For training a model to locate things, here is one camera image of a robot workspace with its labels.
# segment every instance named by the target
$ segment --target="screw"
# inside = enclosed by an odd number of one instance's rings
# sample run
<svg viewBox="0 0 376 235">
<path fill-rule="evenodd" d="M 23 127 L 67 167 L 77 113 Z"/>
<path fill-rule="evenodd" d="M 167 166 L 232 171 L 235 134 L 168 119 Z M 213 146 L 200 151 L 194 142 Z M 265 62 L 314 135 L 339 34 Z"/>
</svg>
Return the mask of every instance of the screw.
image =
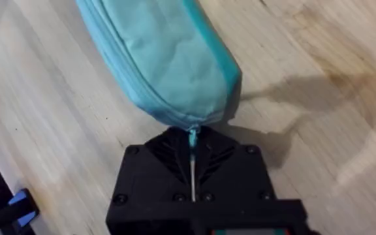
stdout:
<svg viewBox="0 0 376 235">
<path fill-rule="evenodd" d="M 127 148 L 127 151 L 129 152 L 129 154 L 136 155 L 138 153 L 138 147 L 129 146 Z"/>
<path fill-rule="evenodd" d="M 255 146 L 247 146 L 246 147 L 246 151 L 250 154 L 255 154 L 257 152 L 256 150 L 256 147 Z"/>
<path fill-rule="evenodd" d="M 177 202 L 184 202 L 187 200 L 187 197 L 181 193 L 176 193 L 172 199 Z"/>
<path fill-rule="evenodd" d="M 272 198 L 272 194 L 268 192 L 261 192 L 259 194 L 259 198 L 263 200 L 270 200 Z"/>
<path fill-rule="evenodd" d="M 206 202 L 212 202 L 212 201 L 214 201 L 214 195 L 211 194 L 211 193 L 204 193 L 202 195 L 202 200 L 206 201 Z"/>
<path fill-rule="evenodd" d="M 112 202 L 116 205 L 116 206 L 121 206 L 123 204 L 125 204 L 127 202 L 129 198 L 127 197 L 127 195 L 124 195 L 124 194 L 117 194 L 113 199 L 112 199 Z"/>
</svg>

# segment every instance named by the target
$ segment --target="black 3d-printed device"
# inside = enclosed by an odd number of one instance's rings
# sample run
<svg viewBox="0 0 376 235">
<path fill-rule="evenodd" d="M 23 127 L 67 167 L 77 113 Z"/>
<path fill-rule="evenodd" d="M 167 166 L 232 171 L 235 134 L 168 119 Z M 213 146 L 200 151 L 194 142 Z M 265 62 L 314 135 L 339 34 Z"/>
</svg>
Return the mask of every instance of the black 3d-printed device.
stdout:
<svg viewBox="0 0 376 235">
<path fill-rule="evenodd" d="M 188 143 L 171 127 L 126 149 L 106 218 L 112 235 L 316 234 L 300 200 L 276 198 L 258 147 L 208 127 L 193 150 L 193 202 Z"/>
</svg>

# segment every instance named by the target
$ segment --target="wood grain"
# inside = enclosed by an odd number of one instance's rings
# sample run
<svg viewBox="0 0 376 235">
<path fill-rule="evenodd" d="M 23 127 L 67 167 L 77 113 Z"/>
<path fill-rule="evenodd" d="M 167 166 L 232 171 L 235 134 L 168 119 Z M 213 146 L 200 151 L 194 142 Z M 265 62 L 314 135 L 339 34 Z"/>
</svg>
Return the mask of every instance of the wood grain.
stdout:
<svg viewBox="0 0 376 235">
<path fill-rule="evenodd" d="M 265 152 L 322 234 L 376 234 L 376 1 L 201 0 L 243 71 L 219 129 Z M 73 0 L 0 0 L 0 169 L 37 234 L 108 234 L 123 151 L 166 127 L 135 108 Z"/>
</svg>

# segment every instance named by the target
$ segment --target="fabric pouch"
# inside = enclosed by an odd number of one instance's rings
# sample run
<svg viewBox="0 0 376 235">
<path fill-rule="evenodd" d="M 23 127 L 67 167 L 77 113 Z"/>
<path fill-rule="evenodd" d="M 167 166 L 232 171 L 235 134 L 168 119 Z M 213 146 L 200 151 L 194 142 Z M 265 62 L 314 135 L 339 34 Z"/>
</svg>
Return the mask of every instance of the fabric pouch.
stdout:
<svg viewBox="0 0 376 235">
<path fill-rule="evenodd" d="M 239 68 L 195 0 L 76 0 L 126 95 L 167 125 L 219 121 Z"/>
</svg>

